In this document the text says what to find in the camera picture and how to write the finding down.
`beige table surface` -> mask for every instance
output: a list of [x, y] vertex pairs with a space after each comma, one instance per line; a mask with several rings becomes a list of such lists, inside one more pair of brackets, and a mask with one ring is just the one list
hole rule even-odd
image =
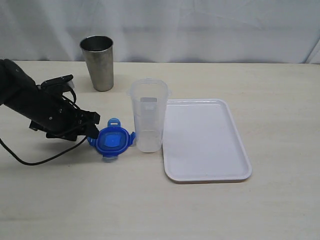
[[[253, 174], [242, 183], [174, 184], [162, 152], [129, 148], [103, 163], [88, 144], [24, 166], [0, 148], [1, 240], [319, 240], [320, 66], [115, 63], [114, 88], [93, 90], [84, 62], [18, 62], [38, 83], [73, 74], [78, 105], [134, 130], [126, 95], [159, 78], [171, 98], [221, 98], [233, 114]], [[23, 159], [74, 143], [45, 139], [0, 107], [0, 137]]]

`blue lid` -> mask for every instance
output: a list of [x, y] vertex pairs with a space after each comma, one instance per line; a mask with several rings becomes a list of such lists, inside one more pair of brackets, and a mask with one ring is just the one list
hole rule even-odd
[[136, 133], [128, 133], [121, 127], [117, 118], [111, 118], [106, 128], [102, 129], [97, 139], [88, 137], [89, 144], [103, 155], [103, 157], [114, 158], [122, 154], [133, 144]]

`white plastic tray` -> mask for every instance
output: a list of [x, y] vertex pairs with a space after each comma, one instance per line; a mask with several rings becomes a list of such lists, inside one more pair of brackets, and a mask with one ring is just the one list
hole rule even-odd
[[165, 173], [176, 182], [242, 181], [252, 173], [221, 99], [170, 99], [162, 146]]

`metal tumbler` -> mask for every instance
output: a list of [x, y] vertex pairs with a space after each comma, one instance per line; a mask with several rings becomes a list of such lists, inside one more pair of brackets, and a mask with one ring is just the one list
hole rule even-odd
[[95, 90], [105, 92], [114, 86], [113, 44], [107, 36], [89, 36], [80, 42], [80, 48]]

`white fabric curtain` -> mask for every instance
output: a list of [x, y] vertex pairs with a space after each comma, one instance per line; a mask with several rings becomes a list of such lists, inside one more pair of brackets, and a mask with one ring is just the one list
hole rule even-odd
[[0, 58], [79, 61], [95, 34], [116, 62], [320, 63], [320, 0], [0, 1]]

